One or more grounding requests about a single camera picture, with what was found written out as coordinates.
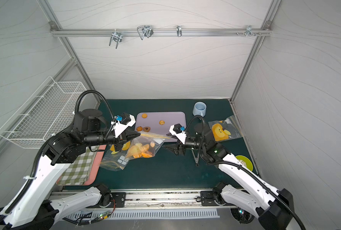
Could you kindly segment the clear resealable bag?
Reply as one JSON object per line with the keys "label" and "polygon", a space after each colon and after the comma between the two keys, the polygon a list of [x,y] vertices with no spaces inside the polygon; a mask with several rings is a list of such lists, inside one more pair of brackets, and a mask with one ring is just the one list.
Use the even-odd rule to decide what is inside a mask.
{"label": "clear resealable bag", "polygon": [[215,141],[217,142],[243,137],[234,115],[226,118],[225,120],[210,121],[208,125],[212,130]]}

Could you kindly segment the resealable bag table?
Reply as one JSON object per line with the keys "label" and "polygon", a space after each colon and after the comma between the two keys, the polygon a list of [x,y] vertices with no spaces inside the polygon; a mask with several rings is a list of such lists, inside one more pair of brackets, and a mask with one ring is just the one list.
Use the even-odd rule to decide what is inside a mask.
{"label": "resealable bag table", "polygon": [[140,132],[140,136],[130,141],[125,159],[152,158],[156,155],[169,136]]}

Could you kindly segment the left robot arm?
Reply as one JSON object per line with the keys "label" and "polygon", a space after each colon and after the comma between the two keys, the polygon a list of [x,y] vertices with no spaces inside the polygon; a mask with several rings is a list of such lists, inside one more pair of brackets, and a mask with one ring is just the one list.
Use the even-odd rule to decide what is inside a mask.
{"label": "left robot arm", "polygon": [[0,208],[0,225],[5,230],[48,230],[61,219],[83,208],[114,204],[111,191],[104,185],[64,198],[48,200],[47,196],[62,174],[78,156],[93,146],[113,145],[116,151],[139,137],[131,131],[136,122],[133,115],[111,115],[106,120],[96,109],[80,110],[84,91],[77,99],[72,122],[51,136],[38,150],[31,173],[11,202]]}

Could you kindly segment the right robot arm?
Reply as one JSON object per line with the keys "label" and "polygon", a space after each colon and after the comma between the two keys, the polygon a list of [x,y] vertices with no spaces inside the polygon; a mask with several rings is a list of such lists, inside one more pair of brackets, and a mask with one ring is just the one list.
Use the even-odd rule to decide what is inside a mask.
{"label": "right robot arm", "polygon": [[292,193],[287,189],[278,190],[244,166],[231,151],[216,141],[214,131],[202,116],[197,115],[193,119],[201,120],[194,128],[195,136],[190,135],[190,124],[172,125],[169,136],[177,142],[166,149],[175,155],[184,154],[187,149],[197,150],[206,164],[217,167],[243,187],[238,190],[232,185],[219,183],[212,194],[217,205],[235,205],[240,216],[257,218],[266,230],[285,230],[292,219],[302,230],[306,228],[294,211]]}

